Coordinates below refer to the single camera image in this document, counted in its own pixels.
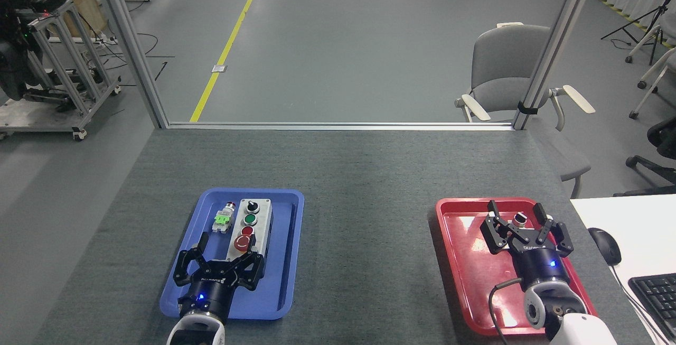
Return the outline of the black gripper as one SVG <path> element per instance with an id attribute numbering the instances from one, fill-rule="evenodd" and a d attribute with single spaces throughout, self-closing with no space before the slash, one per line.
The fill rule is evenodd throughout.
<path id="1" fill-rule="evenodd" d="M 516 234 L 518 227 L 500 217 L 495 200 L 490 200 L 487 208 L 480 230 L 490 253 L 497 255 L 507 246 L 509 234 Z M 517 277 L 522 278 L 521 289 L 553 278 L 569 283 L 570 276 L 561 260 L 574 250 L 567 226 L 549 217 L 541 203 L 533 206 L 533 213 L 537 222 L 533 224 L 534 243 L 524 244 L 515 239 L 509 249 Z"/>
<path id="2" fill-rule="evenodd" d="M 237 287 L 255 291 L 265 265 L 264 256 L 247 251 L 231 262 L 207 262 L 203 253 L 209 241 L 209 232 L 203 232 L 200 241 L 190 249 L 179 251 L 173 280 L 179 287 L 188 285 L 186 294 L 179 297 L 180 317 L 191 313 L 209 313 L 225 323 Z M 189 275 L 190 262 L 196 261 L 199 269 Z"/>

